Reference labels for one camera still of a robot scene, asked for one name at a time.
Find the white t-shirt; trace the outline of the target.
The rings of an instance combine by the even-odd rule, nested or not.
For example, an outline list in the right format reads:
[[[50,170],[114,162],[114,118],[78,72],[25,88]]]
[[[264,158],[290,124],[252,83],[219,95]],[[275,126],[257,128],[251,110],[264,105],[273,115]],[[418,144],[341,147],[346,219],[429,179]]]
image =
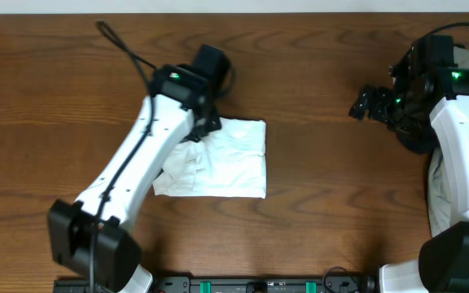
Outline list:
[[[153,181],[156,195],[266,197],[266,123],[221,119],[199,142],[178,144]]]

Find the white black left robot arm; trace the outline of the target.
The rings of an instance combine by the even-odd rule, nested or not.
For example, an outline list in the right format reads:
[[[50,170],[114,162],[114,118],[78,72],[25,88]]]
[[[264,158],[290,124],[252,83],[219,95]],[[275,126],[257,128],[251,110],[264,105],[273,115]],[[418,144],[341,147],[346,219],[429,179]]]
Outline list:
[[[192,64],[155,70],[149,95],[125,140],[73,203],[57,199],[47,213],[53,260],[80,275],[56,292],[148,292],[153,282],[130,232],[163,163],[181,142],[221,128],[215,100],[231,63],[203,45]]]

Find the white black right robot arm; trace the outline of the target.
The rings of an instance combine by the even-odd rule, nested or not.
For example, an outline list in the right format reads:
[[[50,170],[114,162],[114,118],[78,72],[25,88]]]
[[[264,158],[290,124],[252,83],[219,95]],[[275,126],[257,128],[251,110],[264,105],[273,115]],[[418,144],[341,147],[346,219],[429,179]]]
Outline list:
[[[432,237],[415,260],[381,267],[380,292],[469,292],[469,68],[457,65],[454,49],[450,36],[421,37],[391,67],[392,88],[364,87],[349,110],[432,154]]]

